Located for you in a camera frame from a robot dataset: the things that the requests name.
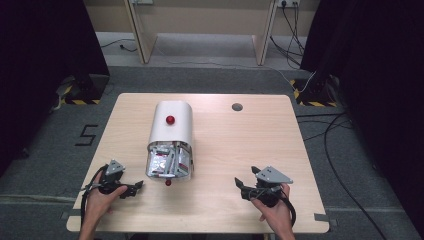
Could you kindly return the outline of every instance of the red button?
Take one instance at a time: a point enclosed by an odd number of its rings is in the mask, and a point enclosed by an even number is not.
[[[168,123],[169,125],[174,124],[175,123],[174,116],[168,116],[168,117],[166,117],[166,123]]]

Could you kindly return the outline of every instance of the white container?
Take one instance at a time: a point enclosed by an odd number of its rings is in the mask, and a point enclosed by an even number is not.
[[[184,101],[156,106],[150,132],[146,175],[152,179],[190,179],[193,169],[193,112]]]

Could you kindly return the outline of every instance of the hand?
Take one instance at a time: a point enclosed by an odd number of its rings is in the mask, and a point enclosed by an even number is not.
[[[281,188],[285,193],[285,195],[281,194],[282,197],[288,198],[290,195],[289,185],[283,183],[281,184]],[[251,199],[251,202],[262,213],[261,217],[259,218],[259,221],[262,222],[266,220],[268,225],[280,239],[294,239],[294,234],[291,225],[290,210],[283,201],[279,200],[278,203],[272,208],[267,207],[256,198]]]
[[[93,183],[99,183],[102,172],[99,172],[94,179]],[[112,193],[105,195],[99,191],[99,189],[91,189],[87,197],[87,206],[85,208],[84,222],[81,226],[81,232],[79,239],[93,239],[94,231],[96,230],[97,224],[100,218],[106,213],[111,213],[110,206],[113,201],[123,194],[127,190],[127,186],[120,186]]]

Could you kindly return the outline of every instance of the gray carpet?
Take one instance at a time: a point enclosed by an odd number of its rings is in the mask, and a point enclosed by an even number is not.
[[[28,147],[30,156],[12,162],[0,179],[0,239],[76,239],[66,230],[64,214],[73,206],[113,105],[124,92],[286,94],[297,115],[338,113],[340,106],[298,106],[290,85],[273,70],[110,67],[111,78],[98,105],[62,105],[53,112]],[[307,77],[284,72],[288,79]],[[326,159],[322,134],[333,116],[298,118],[331,230],[297,239],[380,239],[378,232],[346,194]],[[371,158],[347,116],[328,134],[328,151],[337,173],[388,239],[420,239],[386,179],[373,169]],[[91,146],[81,138],[96,135]],[[98,233],[102,239],[124,234]],[[246,235],[237,239],[248,239]],[[152,235],[151,239],[182,239],[181,235]],[[211,235],[208,239],[233,239]]]

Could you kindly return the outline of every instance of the person's right hand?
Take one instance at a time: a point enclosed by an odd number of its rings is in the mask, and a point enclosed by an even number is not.
[[[290,195],[289,185],[283,183],[281,184],[281,188],[285,193],[285,195],[281,194],[282,197],[288,198]],[[256,198],[251,199],[250,201],[262,213],[261,217],[259,218],[259,221],[262,222],[266,220],[268,225],[281,240],[294,239],[294,234],[291,225],[290,210],[283,201],[279,200],[278,203],[272,208],[267,207]]]

